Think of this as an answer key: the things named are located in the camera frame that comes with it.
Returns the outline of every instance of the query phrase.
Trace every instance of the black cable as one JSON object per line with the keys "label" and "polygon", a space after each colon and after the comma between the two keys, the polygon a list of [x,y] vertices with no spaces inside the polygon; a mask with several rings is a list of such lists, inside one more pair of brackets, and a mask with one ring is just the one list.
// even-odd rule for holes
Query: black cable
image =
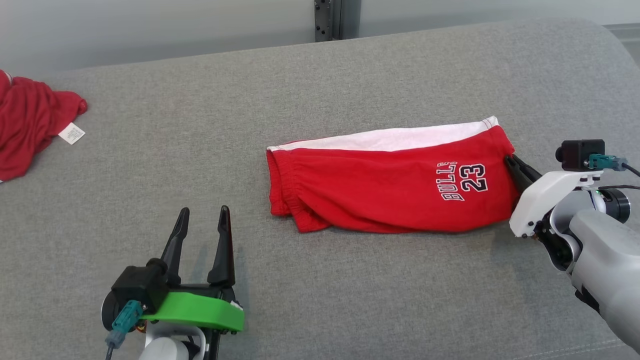
{"label": "black cable", "polygon": [[627,164],[627,163],[622,163],[622,167],[623,167],[623,168],[627,168],[627,169],[629,169],[629,171],[631,171],[631,172],[632,172],[632,173],[634,173],[635,175],[640,176],[640,171],[638,171],[638,170],[634,169],[634,168],[633,168],[633,167],[631,167],[629,164]]}
{"label": "black cable", "polygon": [[113,346],[109,345],[109,348],[107,348],[107,357],[105,357],[104,360],[111,360],[112,353],[113,353]]}
{"label": "black cable", "polygon": [[612,185],[612,186],[601,186],[598,190],[608,190],[608,189],[634,189],[640,190],[640,186],[635,185]]}

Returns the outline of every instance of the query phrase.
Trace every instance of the gray robot arm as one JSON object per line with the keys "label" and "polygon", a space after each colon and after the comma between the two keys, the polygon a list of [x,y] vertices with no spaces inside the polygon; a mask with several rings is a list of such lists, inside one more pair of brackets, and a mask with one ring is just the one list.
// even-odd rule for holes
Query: gray robot arm
{"label": "gray robot arm", "polygon": [[569,274],[587,305],[640,354],[640,234],[595,209],[570,222],[582,251]]}
{"label": "gray robot arm", "polygon": [[602,140],[563,142],[556,151],[563,170],[543,176],[516,156],[507,158],[522,193],[509,226],[516,236],[542,242],[576,297],[640,354],[640,234],[624,225],[630,204],[621,191],[592,187],[604,169],[630,167],[604,151]]}

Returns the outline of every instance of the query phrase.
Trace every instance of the green bracket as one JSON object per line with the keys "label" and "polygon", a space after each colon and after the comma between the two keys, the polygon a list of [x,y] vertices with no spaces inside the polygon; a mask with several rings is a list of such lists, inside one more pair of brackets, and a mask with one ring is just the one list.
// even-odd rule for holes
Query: green bracket
{"label": "green bracket", "polygon": [[244,328],[244,311],[236,306],[221,299],[185,292],[169,292],[155,314],[141,318],[221,331],[240,332]]}

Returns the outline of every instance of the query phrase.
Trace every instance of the red cloth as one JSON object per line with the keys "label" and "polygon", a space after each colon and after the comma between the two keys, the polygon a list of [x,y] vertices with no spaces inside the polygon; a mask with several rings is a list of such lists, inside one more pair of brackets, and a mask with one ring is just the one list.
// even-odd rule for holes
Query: red cloth
{"label": "red cloth", "polygon": [[12,81],[0,70],[0,181],[23,176],[33,156],[86,109],[74,92],[27,78]]}
{"label": "red cloth", "polygon": [[511,216],[513,152],[495,117],[269,147],[271,213],[301,233],[468,231]]}

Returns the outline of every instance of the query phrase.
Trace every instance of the white label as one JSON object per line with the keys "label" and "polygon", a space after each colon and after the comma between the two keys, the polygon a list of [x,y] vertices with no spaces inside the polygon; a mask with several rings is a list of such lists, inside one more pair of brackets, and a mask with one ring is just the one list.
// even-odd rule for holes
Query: white label
{"label": "white label", "polygon": [[86,133],[72,122],[67,127],[65,127],[65,129],[60,134],[58,134],[58,136],[73,145],[76,143],[76,141],[80,140],[80,138],[83,137],[84,134]]}

